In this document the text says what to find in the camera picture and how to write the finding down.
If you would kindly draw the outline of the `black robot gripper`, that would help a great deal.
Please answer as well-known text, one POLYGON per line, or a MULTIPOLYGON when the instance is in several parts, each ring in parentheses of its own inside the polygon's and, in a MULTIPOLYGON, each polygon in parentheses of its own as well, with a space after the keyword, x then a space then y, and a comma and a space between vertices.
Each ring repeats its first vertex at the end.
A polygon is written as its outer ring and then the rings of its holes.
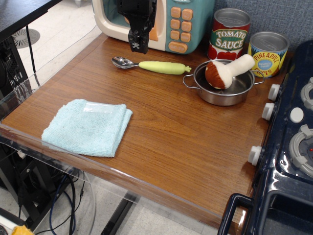
POLYGON ((117 11, 130 24, 128 41, 132 52, 148 52, 149 33, 155 25, 156 0, 118 0, 117 11))

